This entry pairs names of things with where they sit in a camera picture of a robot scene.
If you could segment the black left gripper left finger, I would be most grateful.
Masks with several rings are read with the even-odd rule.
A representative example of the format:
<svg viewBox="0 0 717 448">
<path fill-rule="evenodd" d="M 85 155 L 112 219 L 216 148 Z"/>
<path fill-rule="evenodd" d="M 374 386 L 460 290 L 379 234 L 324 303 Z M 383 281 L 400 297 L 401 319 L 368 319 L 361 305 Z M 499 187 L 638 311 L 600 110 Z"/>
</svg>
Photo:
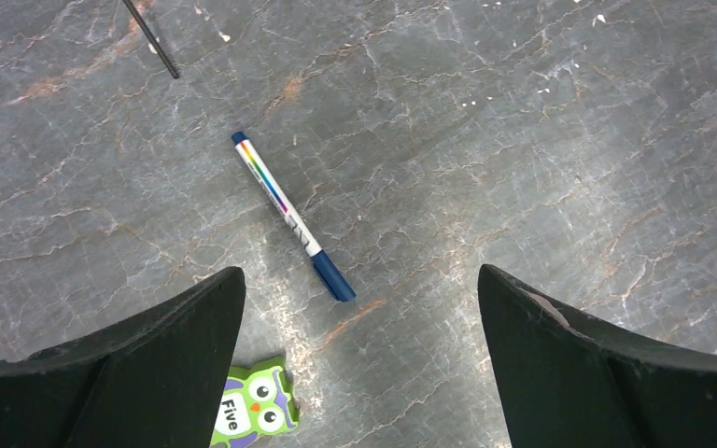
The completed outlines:
<svg viewBox="0 0 717 448">
<path fill-rule="evenodd" d="M 205 447 L 241 327 L 225 268 L 73 341 L 0 361 L 0 447 Z"/>
</svg>

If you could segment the blue whiteboard marker pen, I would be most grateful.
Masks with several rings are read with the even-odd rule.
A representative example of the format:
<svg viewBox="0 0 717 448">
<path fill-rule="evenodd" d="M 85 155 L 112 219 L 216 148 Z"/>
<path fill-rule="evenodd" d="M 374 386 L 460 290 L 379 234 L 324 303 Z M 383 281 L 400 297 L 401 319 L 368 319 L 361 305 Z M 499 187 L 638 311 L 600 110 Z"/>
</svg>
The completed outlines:
<svg viewBox="0 0 717 448">
<path fill-rule="evenodd" d="M 356 292 L 305 225 L 302 217 L 275 180 L 251 141 L 244 133 L 237 132 L 232 135 L 232 142 L 246 167 L 256 178 L 280 216 L 294 233 L 311 260 L 315 272 L 332 297 L 341 302 L 355 299 L 357 297 Z"/>
</svg>

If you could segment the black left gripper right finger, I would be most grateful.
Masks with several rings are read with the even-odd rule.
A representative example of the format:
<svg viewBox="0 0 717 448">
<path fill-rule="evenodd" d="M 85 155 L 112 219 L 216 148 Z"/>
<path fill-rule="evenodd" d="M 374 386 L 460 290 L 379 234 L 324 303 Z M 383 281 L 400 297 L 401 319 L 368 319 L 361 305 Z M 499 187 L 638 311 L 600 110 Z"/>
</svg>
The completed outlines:
<svg viewBox="0 0 717 448">
<path fill-rule="evenodd" d="M 717 355 L 663 343 L 486 264 L 478 303 L 515 447 L 717 447 Z"/>
</svg>

